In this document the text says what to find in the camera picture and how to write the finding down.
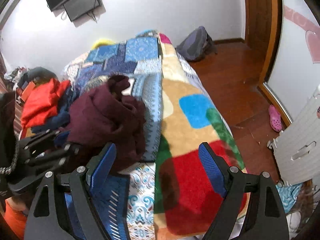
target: bed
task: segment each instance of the bed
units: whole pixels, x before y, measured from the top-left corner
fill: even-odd
[[[71,61],[63,70],[81,93],[113,74],[129,77],[126,91],[146,105],[146,151],[130,175],[126,223],[131,240],[179,239],[207,231],[223,199],[214,192],[198,157],[208,142],[229,166],[246,172],[231,131],[194,69],[156,30],[100,46]],[[238,218],[245,215],[244,195]]]

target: orange object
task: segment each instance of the orange object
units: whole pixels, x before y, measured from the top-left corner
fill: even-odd
[[[24,89],[21,95],[21,100],[23,102],[27,101],[28,97],[30,96],[31,92],[35,87],[36,87],[36,84],[34,84],[32,81],[29,82],[29,84],[26,86],[26,88]]]
[[[69,86],[69,80],[60,83],[52,78],[48,83],[33,89],[23,107],[22,127],[43,125],[48,117],[58,115],[58,101]]]
[[[5,213],[3,218],[17,237],[20,240],[23,240],[27,217],[22,212],[13,210],[9,203],[5,201]]]
[[[23,90],[22,90],[21,88],[17,88],[17,89],[16,89],[16,93],[17,93],[19,96],[22,96]]]

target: blue square pattern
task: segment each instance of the blue square pattern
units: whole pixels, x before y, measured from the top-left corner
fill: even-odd
[[[145,60],[158,57],[157,38],[140,37],[127,41],[125,62]]]
[[[111,56],[116,55],[118,53],[118,48],[119,44],[100,46],[99,48],[90,51],[85,62],[103,62],[105,59],[108,59]]]
[[[179,99],[179,105],[192,128],[200,129],[211,125],[206,118],[207,109],[215,107],[209,98],[202,94],[194,94]]]
[[[79,90],[83,89],[87,82],[95,77],[95,74],[101,72],[102,64],[93,64],[92,66],[82,68],[75,82],[75,87]]]

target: pink heart decal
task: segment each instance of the pink heart decal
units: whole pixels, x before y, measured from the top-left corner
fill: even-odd
[[[306,31],[306,42],[313,63],[320,63],[320,39],[313,31]]]

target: wooden floor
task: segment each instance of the wooden floor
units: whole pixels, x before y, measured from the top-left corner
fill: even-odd
[[[257,89],[263,60],[240,42],[219,44],[217,49],[217,55],[191,66],[230,126],[247,171],[268,171],[277,181],[276,163],[266,144],[278,133],[269,124],[269,102]]]

